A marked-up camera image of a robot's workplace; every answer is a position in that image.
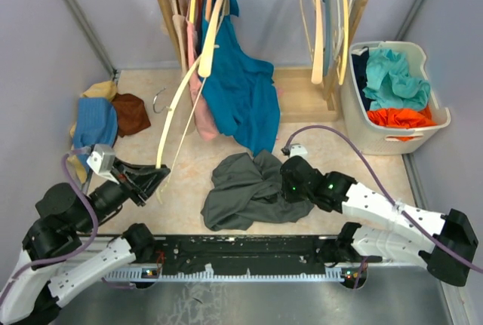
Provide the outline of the cream wooden hanger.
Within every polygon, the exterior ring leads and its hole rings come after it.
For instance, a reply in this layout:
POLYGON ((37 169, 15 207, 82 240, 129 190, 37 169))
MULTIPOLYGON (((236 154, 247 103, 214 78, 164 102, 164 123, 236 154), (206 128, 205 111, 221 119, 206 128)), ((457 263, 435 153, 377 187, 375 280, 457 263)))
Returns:
POLYGON ((205 19, 208 21, 208 29, 198 67, 198 75, 203 78, 211 75, 217 32, 224 17, 229 15, 229 6, 229 0, 206 0, 205 19))
MULTIPOLYGON (((177 110, 181 96, 182 96, 183 92, 185 91, 185 89, 187 89, 187 87, 189 86, 189 80, 192 77, 192 75, 195 73, 197 68, 199 67, 200 61, 201 61, 201 57, 198 57, 195 60, 195 62, 189 67, 188 71, 183 76, 183 79, 181 80, 180 84, 178 85, 178 88, 177 88, 177 90, 174 94, 174 97, 173 97, 170 105, 167 107, 168 113, 167 113, 167 116, 166 116, 166 119, 165 119, 165 124, 164 124, 163 131, 162 131, 162 134, 161 134, 160 139, 159 139, 158 150, 157 150, 157 153, 156 153, 156 160, 155 160, 155 168, 156 169, 161 168, 162 156, 163 156, 163 153, 164 153, 165 144, 167 142, 167 138, 168 138, 169 131, 171 129, 171 124, 172 124, 172 121, 173 121, 173 118, 174 118, 174 114, 177 110)), ((182 138, 180 140, 180 144, 179 144, 178 149, 177 149, 177 153, 175 155, 175 159, 173 161, 173 164, 176 163, 177 156, 179 155, 180 150, 182 148, 183 141, 184 141, 184 138, 186 137, 189 124, 190 124, 192 117, 194 115, 194 111, 195 111, 195 108, 198 104, 199 97, 200 97, 200 94, 197 96, 197 99, 195 101, 195 106, 192 109, 192 111, 190 112, 189 119, 186 123, 182 138)))
POLYGON ((311 82, 313 84, 321 84, 323 81, 323 59, 324 59, 324 27, 322 17, 322 5, 321 0, 312 0, 315 14, 315 34, 314 42, 311 42, 309 36, 309 27, 304 10, 303 0, 299 0, 300 13, 302 17, 303 28, 305 32, 307 47, 309 49, 309 55, 312 61, 312 73, 311 82))

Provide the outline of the dark grey t-shirt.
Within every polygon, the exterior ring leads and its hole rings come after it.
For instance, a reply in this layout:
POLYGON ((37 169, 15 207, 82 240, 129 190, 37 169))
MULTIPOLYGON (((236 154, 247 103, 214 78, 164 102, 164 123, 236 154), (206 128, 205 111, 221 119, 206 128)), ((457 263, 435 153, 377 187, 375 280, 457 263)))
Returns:
POLYGON ((288 202, 282 192, 282 163, 271 152, 255 157, 238 153, 223 159, 213 170, 201 211, 211 231, 247 230, 254 222, 297 222, 314 204, 308 200, 288 202))

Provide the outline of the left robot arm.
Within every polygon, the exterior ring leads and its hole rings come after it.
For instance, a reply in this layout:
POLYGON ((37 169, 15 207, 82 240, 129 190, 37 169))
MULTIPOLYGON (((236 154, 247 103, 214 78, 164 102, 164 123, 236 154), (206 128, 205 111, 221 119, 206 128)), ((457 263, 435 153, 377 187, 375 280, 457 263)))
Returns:
POLYGON ((1 292, 3 324, 48 324, 60 309, 105 274, 132 262, 148 262, 157 253, 154 236, 134 223, 96 256, 61 275, 68 259, 86 250, 100 225, 120 212, 124 202, 138 206, 155 193, 171 172, 166 165, 135 165, 117 158, 89 159, 105 183, 89 195, 62 182, 36 204, 39 214, 22 242, 14 271, 1 292))

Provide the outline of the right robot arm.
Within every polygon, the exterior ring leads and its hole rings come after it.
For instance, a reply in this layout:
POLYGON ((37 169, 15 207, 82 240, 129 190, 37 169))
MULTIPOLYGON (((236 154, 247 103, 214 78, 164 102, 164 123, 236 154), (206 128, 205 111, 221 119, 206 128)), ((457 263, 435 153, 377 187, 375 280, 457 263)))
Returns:
POLYGON ((283 163, 280 174, 287 201, 308 200, 320 210, 351 219, 337 237, 342 259, 405 262, 446 284, 466 285, 478 238, 463 212, 443 214, 392 204, 356 179, 336 171, 323 174, 300 156, 283 163))

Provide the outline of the pink hanging t-shirt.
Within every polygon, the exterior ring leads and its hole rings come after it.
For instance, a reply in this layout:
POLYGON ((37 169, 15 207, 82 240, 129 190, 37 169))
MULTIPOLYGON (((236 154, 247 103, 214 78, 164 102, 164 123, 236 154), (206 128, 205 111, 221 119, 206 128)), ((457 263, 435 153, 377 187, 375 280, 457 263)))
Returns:
MULTIPOLYGON (((203 18, 203 0, 189 0, 188 11, 186 14, 186 33, 187 33, 187 58, 191 66, 200 53, 201 44, 201 24, 203 18)), ((213 115, 208 104, 201 94, 202 81, 194 72, 189 80, 189 92, 194 107, 194 120, 196 129, 203 140, 212 140, 218 134, 213 115)))

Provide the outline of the teal blue hanging t-shirt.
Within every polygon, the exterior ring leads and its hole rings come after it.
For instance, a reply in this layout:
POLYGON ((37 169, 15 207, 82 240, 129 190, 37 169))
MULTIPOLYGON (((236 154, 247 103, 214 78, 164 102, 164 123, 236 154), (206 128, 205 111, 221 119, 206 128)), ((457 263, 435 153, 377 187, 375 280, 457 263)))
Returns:
MULTIPOLYGON (((202 12, 207 13, 215 1, 204 0, 202 12)), ((258 155, 263 150, 271 152, 278 135, 281 113, 272 80, 275 68, 242 50, 232 23, 238 15, 237 0, 229 0, 228 15, 220 16, 211 74, 202 96, 218 131, 258 155)))

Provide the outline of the beige hanging t-shirt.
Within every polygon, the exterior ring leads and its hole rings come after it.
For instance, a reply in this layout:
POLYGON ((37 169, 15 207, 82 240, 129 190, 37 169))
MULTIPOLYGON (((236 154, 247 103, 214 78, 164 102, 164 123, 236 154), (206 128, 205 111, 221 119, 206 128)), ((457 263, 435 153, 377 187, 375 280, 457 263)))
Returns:
POLYGON ((171 7, 170 22, 174 28, 175 39, 177 43, 177 51, 180 57, 180 67, 182 73, 188 70, 187 61, 187 34, 186 34, 186 0, 168 0, 171 7))

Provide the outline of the yellow cream hanger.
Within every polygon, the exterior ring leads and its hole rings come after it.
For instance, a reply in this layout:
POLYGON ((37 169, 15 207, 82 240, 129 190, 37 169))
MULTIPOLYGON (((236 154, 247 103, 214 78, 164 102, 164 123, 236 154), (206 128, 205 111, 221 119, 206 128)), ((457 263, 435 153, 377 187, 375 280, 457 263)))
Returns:
POLYGON ((348 50, 349 50, 349 0, 342 0, 343 23, 341 26, 343 40, 339 52, 339 65, 337 69, 337 78, 339 86, 342 86, 345 80, 348 50))

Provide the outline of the blue folded cloth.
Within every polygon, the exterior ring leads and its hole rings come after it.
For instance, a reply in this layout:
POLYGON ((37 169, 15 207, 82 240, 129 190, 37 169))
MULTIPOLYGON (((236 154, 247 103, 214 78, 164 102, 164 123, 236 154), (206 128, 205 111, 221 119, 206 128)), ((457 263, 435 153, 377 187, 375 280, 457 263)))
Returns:
POLYGON ((96 144, 112 146, 117 136, 117 114, 111 102, 103 97, 81 98, 72 138, 74 148, 96 144))

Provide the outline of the yellow cloth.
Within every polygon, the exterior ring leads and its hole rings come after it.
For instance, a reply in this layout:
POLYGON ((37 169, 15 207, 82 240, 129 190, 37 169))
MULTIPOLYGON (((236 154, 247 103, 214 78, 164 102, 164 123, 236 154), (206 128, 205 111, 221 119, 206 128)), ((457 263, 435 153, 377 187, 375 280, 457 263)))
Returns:
MULTIPOLYGON (((117 94, 117 87, 114 81, 103 81, 91 85, 86 91, 84 91, 80 97, 81 98, 104 98, 108 101, 112 101, 117 94)), ((88 179, 88 172, 78 159, 76 155, 68 158, 68 163, 70 167, 75 171, 77 180, 81 185, 85 184, 88 179)))

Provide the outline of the wooden clothes rack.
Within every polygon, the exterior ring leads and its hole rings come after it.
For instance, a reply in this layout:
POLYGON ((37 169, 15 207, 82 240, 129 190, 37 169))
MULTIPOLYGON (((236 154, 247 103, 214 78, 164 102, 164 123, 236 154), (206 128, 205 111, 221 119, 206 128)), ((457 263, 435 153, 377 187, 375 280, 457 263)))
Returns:
MULTIPOLYGON (((157 0, 164 21, 165 33, 168 34, 177 55, 177 43, 174 28, 170 22, 171 7, 168 0, 157 0)), ((369 0, 355 0, 349 14, 349 46, 352 44, 356 30, 361 21, 369 0)), ((321 84, 309 82, 309 67, 278 67, 274 71, 275 87, 282 91, 279 100, 281 120, 284 123, 309 121, 336 121, 341 116, 340 98, 338 94, 337 64, 330 69, 321 84)))

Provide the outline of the navy garment in basket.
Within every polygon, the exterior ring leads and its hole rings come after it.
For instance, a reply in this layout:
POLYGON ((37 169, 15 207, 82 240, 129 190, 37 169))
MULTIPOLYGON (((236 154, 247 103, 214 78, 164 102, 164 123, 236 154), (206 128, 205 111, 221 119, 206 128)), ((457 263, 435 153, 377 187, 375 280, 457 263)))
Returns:
POLYGON ((369 48, 363 47, 361 53, 352 54, 352 66, 355 73, 355 80, 358 87, 358 92, 361 97, 362 105, 365 111, 369 111, 373 100, 365 96, 364 89, 367 87, 367 62, 369 59, 369 48))

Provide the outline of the orange garment in basket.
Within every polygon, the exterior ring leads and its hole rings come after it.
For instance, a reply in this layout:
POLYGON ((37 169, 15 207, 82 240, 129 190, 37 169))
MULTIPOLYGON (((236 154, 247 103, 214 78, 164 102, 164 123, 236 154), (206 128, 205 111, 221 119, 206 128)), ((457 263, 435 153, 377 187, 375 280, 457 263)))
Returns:
POLYGON ((419 127, 436 126, 432 120, 432 113, 429 106, 417 112, 409 108, 388 108, 369 110, 367 115, 370 121, 381 127, 395 129, 411 129, 419 127))

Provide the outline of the turquoise garment in basket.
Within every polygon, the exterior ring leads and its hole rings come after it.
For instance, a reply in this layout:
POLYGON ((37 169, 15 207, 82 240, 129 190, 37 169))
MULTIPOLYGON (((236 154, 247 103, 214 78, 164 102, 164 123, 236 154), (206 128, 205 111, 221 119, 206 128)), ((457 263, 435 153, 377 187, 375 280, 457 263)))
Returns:
POLYGON ((409 71, 407 54, 390 48, 369 50, 366 65, 366 88, 369 109, 412 109, 420 112, 429 102, 430 83, 409 71))

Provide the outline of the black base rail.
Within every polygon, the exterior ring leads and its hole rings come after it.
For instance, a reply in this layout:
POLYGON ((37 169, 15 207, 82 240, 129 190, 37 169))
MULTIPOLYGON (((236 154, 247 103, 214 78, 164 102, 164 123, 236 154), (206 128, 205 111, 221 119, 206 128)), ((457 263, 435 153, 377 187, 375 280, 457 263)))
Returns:
POLYGON ((215 275, 324 274, 327 267, 358 264, 348 237, 318 235, 165 235, 155 237, 148 257, 163 275, 198 274, 209 265, 215 275))

